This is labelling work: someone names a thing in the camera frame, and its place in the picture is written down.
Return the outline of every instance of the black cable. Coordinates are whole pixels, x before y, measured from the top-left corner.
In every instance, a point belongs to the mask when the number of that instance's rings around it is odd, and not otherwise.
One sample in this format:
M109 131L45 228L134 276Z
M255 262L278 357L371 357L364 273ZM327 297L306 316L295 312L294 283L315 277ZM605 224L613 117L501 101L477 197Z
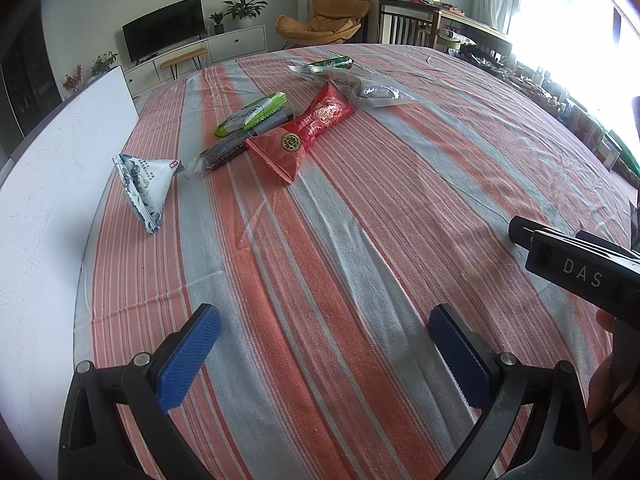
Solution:
M635 389L636 386L640 384L640 366L636 369L636 374L631 382L627 385L627 387L622 390L622 393L619 394L615 399L613 399L609 404L607 404L598 414L596 418L594 418L589 423L589 431L595 428L598 424L600 424L609 414L615 410L623 400L625 400L629 394Z

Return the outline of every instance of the human hand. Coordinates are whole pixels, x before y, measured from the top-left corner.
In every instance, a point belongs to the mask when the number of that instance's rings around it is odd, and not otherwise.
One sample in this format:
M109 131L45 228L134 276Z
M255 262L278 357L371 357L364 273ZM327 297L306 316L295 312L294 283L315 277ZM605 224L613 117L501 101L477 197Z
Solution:
M596 313L596 321L607 332L613 332L615 318L604 310ZM589 381L589 400L587 402L587 418L592 421L612 399L615 399L627 387L628 382L617 388L611 376L611 355L609 355ZM617 418L628 428L640 432L640 386L633 390L614 410ZM599 450L607 440L608 421L605 418L591 430L591 450Z

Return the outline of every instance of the snack package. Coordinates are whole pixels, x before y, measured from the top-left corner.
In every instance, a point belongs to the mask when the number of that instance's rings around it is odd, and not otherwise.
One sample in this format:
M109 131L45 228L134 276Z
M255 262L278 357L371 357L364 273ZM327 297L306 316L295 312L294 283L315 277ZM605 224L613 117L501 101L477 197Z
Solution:
M287 104L287 96L284 92L274 92L266 97L261 97L229 115L223 123L218 125L214 133L217 137L226 137L238 130L248 130L276 113L285 104Z
M127 202L152 235L160 228L166 194L174 174L184 169L182 164L179 160L146 160L121 153L113 157L113 165Z
M415 97L399 89L396 81L357 63L349 70L312 64L289 65L289 69L305 79L333 81L355 110L415 102Z
M315 61L309 63L311 66L331 66L333 68L351 68L353 66L353 59L347 56L333 57L331 59L323 59L321 61Z
M285 182L292 184L316 138L353 112L347 98L329 81L300 117L244 143Z
M292 119L293 111L289 105L285 105L273 115L256 124L253 128L238 130L220 139L189 163L187 166L188 177L190 179L192 176L202 178L207 170L215 170L236 155L247 150L247 146L244 144L245 139L264 134L272 128L280 126Z

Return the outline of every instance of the white plant pot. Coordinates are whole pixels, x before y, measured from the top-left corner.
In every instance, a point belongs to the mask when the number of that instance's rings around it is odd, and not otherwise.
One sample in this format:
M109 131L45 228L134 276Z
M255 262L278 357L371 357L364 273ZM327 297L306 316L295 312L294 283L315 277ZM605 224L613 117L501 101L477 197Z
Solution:
M238 28L247 28L254 26L254 19L251 16L245 16L238 20Z

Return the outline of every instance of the television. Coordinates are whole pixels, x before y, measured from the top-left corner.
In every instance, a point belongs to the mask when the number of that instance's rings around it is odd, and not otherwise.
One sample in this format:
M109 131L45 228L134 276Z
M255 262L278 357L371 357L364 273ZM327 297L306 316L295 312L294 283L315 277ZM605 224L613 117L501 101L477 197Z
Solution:
M202 2L183 0L122 26L129 59L138 61L164 47L205 34Z

